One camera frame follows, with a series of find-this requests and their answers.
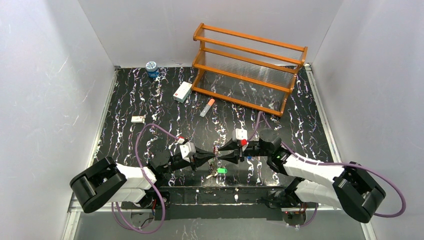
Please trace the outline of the green key tag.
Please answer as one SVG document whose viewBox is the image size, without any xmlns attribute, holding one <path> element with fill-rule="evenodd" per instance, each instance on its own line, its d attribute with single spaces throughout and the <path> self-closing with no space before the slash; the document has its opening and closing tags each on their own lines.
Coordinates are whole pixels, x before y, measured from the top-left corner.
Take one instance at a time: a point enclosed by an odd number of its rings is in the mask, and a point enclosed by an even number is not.
<svg viewBox="0 0 424 240">
<path fill-rule="evenodd" d="M 216 171 L 218 174 L 226 174 L 228 172 L 226 168 L 218 168 Z"/>
</svg>

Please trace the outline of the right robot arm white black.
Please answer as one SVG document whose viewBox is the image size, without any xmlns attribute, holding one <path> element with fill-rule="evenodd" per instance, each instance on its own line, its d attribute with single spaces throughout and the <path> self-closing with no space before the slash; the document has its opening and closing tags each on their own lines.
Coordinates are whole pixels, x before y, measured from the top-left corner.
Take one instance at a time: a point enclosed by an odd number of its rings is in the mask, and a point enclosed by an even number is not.
<svg viewBox="0 0 424 240">
<path fill-rule="evenodd" d="M 284 146 L 272 129 L 261 130 L 258 140 L 249 141 L 247 131 L 237 128 L 219 151 L 229 151 L 219 159 L 234 164 L 248 157 L 265 157 L 275 173 L 293 177 L 284 190 L 270 191 L 263 198 L 273 205 L 324 204 L 344 210 L 358 222 L 368 223 L 386 197 L 383 188 L 359 164 L 339 166 L 300 156 Z"/>
</svg>

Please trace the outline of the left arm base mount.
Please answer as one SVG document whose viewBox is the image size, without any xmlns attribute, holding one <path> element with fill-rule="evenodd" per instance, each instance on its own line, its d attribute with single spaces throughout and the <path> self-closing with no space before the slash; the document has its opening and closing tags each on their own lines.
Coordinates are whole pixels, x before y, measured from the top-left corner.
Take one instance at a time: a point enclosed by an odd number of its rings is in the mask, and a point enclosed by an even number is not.
<svg viewBox="0 0 424 240">
<path fill-rule="evenodd" d="M 146 192 L 145 196 L 135 202 L 134 205 L 141 209 L 162 209 L 162 202 L 166 209 L 169 208 L 171 202 L 171 195 L 168 191 L 160 191 L 161 198 L 155 191 Z"/>
</svg>

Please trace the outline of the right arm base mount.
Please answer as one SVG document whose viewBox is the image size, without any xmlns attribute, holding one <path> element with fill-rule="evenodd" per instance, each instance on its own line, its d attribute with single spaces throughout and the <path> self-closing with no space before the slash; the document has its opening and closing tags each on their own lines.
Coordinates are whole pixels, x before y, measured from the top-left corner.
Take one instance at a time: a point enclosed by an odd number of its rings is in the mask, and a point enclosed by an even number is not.
<svg viewBox="0 0 424 240">
<path fill-rule="evenodd" d="M 289 226 L 296 227 L 306 223 L 308 204 L 293 194 L 286 194 L 283 190 L 271 190 L 257 202 L 265 204 L 270 209 L 282 210 L 283 221 Z"/>
</svg>

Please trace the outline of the metal key organizer ring red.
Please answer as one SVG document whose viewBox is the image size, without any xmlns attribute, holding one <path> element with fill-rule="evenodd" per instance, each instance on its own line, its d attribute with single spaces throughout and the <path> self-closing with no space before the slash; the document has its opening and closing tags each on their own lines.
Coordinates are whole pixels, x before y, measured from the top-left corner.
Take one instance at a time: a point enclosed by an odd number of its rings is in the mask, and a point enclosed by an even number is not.
<svg viewBox="0 0 424 240">
<path fill-rule="evenodd" d="M 212 177 L 217 177 L 219 175 L 218 173 L 218 156 L 219 156 L 219 145 L 213 146 L 213 153 L 214 157 L 208 161 L 209 164 L 209 175 L 206 177 L 206 179 L 210 179 Z"/>
</svg>

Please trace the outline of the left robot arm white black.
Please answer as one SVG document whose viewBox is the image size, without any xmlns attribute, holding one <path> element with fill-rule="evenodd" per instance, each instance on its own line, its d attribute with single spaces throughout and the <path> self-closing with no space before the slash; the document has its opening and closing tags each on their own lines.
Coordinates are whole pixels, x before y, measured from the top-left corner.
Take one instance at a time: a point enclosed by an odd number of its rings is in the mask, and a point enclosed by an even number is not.
<svg viewBox="0 0 424 240">
<path fill-rule="evenodd" d="M 186 167 L 196 170 L 215 156 L 198 147 L 188 158 L 183 155 L 180 149 L 175 154 L 160 151 L 143 168 L 122 165 L 107 156 L 77 174 L 69 185 L 84 213 L 115 202 L 130 202 L 144 208 L 158 201 L 151 184 L 159 188 L 167 174 Z"/>
</svg>

